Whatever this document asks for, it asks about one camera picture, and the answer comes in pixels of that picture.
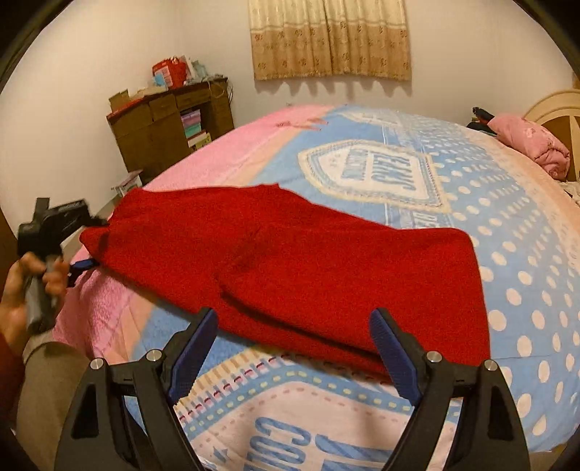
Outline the person's left forearm sleeve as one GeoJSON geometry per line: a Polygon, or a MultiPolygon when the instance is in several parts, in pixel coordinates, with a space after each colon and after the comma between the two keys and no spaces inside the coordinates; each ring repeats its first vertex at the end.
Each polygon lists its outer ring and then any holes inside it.
{"type": "Polygon", "coordinates": [[[90,361],[58,341],[26,359],[1,345],[1,468],[52,470],[72,399],[90,361]]]}

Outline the person's left hand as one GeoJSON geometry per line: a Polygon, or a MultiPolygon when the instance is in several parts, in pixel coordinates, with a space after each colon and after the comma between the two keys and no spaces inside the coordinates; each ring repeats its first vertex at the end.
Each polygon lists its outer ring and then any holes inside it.
{"type": "Polygon", "coordinates": [[[11,352],[22,356],[29,341],[28,300],[26,291],[30,282],[41,278],[45,293],[56,302],[56,313],[59,313],[64,304],[67,292],[69,264],[57,257],[48,271],[44,262],[29,252],[20,258],[11,267],[6,279],[1,298],[1,334],[11,352]]]}

